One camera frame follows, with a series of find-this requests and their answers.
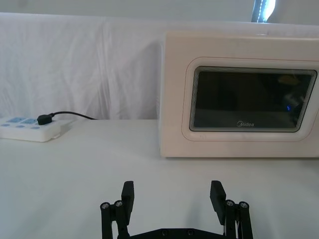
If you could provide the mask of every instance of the midea logo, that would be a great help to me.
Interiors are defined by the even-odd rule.
[[[255,125],[253,123],[249,122],[243,122],[243,121],[238,121],[237,122],[237,127],[254,127]]]

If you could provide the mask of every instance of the microwave window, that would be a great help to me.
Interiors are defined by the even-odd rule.
[[[296,132],[316,77],[315,70],[198,67],[189,128]]]

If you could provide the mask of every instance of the black power cord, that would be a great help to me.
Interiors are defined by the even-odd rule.
[[[71,111],[59,111],[59,112],[55,112],[55,113],[50,113],[48,115],[41,115],[38,117],[37,121],[38,121],[38,124],[39,125],[44,125],[44,124],[47,124],[47,123],[51,123],[52,122],[52,118],[56,115],[61,115],[61,114],[70,114],[70,115],[76,115],[76,116],[81,116],[81,117],[84,117],[86,119],[89,119],[89,120],[96,120],[95,118],[92,118],[92,117],[88,117],[88,116],[85,116],[85,115],[82,115],[82,114],[79,114],[79,113],[76,113],[76,112],[71,112]]]

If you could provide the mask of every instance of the power strip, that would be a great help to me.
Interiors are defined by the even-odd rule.
[[[59,137],[61,125],[53,121],[39,125],[36,119],[9,117],[0,119],[0,138],[46,142]]]

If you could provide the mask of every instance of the white backdrop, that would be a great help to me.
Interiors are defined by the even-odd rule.
[[[156,119],[168,30],[319,36],[319,26],[0,14],[0,117]]]

